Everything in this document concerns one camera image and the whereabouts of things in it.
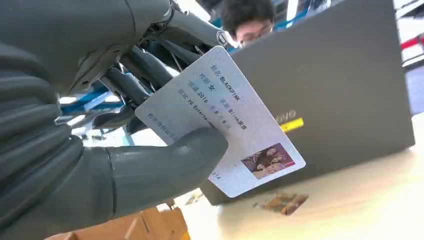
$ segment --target gray laptop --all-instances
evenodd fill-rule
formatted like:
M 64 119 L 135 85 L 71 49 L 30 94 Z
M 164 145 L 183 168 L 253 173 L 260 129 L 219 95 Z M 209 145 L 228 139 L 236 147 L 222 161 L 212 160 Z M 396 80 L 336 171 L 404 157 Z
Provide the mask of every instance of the gray laptop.
M 391 0 L 341 1 L 232 57 L 280 124 L 304 123 L 287 136 L 306 167 L 240 197 L 414 144 Z M 233 200 L 209 181 L 201 189 L 213 205 Z

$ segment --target id card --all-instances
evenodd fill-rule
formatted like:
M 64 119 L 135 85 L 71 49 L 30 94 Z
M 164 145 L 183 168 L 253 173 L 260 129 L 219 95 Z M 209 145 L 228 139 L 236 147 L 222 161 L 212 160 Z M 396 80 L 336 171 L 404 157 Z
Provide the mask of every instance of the id card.
M 203 127 L 223 134 L 228 150 L 209 180 L 230 198 L 305 166 L 302 156 L 220 46 L 154 93 L 135 114 L 168 145 Z

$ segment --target table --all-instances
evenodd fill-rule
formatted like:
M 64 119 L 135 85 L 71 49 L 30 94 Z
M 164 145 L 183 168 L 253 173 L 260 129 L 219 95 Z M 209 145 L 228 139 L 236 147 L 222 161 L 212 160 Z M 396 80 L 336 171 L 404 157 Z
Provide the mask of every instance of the table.
M 191 238 L 424 239 L 424 114 L 412 121 L 410 149 L 278 189 L 309 195 L 291 216 L 253 208 L 266 193 L 222 206 L 206 198 L 185 206 Z

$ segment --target yellow sticker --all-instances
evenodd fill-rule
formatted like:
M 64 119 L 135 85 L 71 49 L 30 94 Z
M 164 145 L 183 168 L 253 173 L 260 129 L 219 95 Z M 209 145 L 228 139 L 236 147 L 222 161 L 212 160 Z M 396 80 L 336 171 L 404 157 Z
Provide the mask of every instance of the yellow sticker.
M 303 125 L 304 125 L 304 119 L 300 117 L 293 121 L 289 121 L 284 124 L 281 124 L 280 127 L 285 133 L 288 133 L 292 130 L 303 127 Z

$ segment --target black hair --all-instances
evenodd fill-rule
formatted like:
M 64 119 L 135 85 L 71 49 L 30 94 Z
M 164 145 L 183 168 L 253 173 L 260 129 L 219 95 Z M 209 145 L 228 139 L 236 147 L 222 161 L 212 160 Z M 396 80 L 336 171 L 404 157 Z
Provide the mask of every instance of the black hair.
M 224 30 L 234 37 L 240 25 L 255 20 L 274 22 L 275 15 L 271 0 L 224 0 L 221 19 Z

